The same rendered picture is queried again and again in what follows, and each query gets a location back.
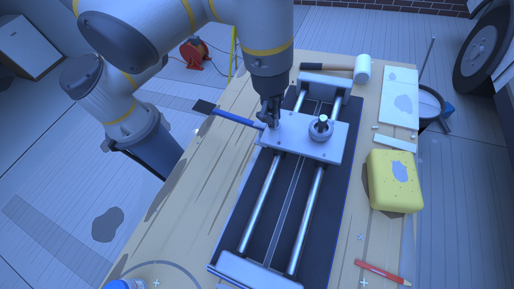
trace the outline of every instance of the wooden workbench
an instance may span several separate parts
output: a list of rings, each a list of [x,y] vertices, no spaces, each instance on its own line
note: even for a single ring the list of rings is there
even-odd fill
[[[300,62],[353,64],[354,59],[354,56],[295,49],[289,78],[296,85]],[[364,104],[328,288],[358,288],[362,285],[359,283],[362,277],[369,282],[366,287],[383,287],[384,277],[361,271],[354,265],[355,259],[365,260],[393,274],[398,274],[399,270],[401,236],[406,218],[390,219],[370,208],[362,184],[362,165],[372,148],[390,149],[373,142],[375,132],[417,144],[417,138],[411,140],[411,133],[405,129],[377,122],[384,65],[412,69],[416,66],[373,61],[371,80],[363,85],[354,83],[351,92],[354,96],[363,97]],[[350,71],[310,72],[349,79],[353,75]],[[255,113],[261,106],[250,74],[232,79],[217,105],[222,110],[255,119]],[[373,125],[379,129],[372,130]],[[256,135],[257,130],[242,124],[221,117],[208,117],[103,284],[138,265],[122,275],[123,278],[142,278],[149,287],[154,287],[153,282],[159,279],[158,288],[161,289],[212,289],[216,283],[228,284],[208,273],[205,265],[210,262],[216,241],[236,201],[243,174],[256,148],[253,144]],[[364,241],[358,240],[357,234],[364,234]],[[398,288],[398,283],[387,280],[386,288]]]

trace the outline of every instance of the pencil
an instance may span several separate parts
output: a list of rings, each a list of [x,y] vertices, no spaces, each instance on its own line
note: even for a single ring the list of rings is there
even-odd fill
[[[364,262],[362,262],[362,261],[360,261],[358,259],[355,259],[355,265],[357,265],[359,267],[362,267],[362,268],[364,268],[366,270],[369,270],[369,271],[371,271],[373,273],[377,273],[378,275],[382,275],[382,276],[386,277],[387,279],[393,280],[393,281],[398,282],[400,284],[403,284],[403,285],[406,285],[406,286],[412,286],[412,284],[409,281],[405,280],[404,278],[400,278],[400,277],[398,277],[396,275],[393,275],[393,274],[391,274],[389,272],[386,272],[384,270],[380,270],[379,268],[377,268],[375,266],[371,266],[371,265],[369,265],[367,263],[364,263]]]

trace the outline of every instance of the red cable reel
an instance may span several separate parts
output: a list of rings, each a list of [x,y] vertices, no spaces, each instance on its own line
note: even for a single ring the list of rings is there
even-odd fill
[[[179,47],[179,51],[182,58],[188,63],[186,68],[189,69],[204,70],[201,67],[203,60],[212,60],[212,57],[208,56],[209,49],[205,42],[200,40],[200,36],[189,36]]]

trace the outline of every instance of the brick wall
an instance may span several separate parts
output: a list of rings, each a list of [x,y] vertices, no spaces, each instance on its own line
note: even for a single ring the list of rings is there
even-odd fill
[[[294,0],[298,5],[350,7],[467,18],[464,0]]]

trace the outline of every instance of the cabinet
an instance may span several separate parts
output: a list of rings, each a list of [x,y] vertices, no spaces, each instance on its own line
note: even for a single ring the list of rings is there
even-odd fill
[[[65,58],[23,15],[0,17],[0,62],[18,77],[38,81]]]

